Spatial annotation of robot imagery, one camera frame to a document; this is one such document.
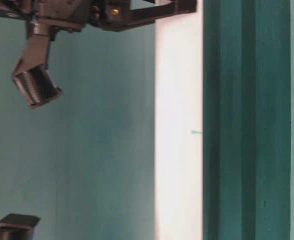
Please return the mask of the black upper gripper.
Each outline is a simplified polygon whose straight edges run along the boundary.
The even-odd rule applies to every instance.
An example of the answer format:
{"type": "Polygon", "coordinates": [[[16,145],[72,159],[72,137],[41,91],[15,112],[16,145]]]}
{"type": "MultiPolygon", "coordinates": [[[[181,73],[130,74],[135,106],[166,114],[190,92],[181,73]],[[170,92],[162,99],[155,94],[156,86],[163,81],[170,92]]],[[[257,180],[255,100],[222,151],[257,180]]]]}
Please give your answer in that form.
{"type": "Polygon", "coordinates": [[[129,0],[0,0],[0,17],[80,32],[86,25],[106,29],[129,11],[129,0]]]}

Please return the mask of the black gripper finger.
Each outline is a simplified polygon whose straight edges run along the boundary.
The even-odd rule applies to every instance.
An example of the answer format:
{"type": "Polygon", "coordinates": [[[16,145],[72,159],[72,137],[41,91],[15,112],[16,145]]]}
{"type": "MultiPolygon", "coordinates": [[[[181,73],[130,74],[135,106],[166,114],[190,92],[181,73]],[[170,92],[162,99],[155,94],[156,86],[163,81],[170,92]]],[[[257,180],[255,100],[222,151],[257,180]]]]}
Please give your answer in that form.
{"type": "Polygon", "coordinates": [[[195,13],[196,10],[196,0],[171,0],[170,3],[165,5],[131,10],[129,26],[150,24],[162,18],[195,13]]]}

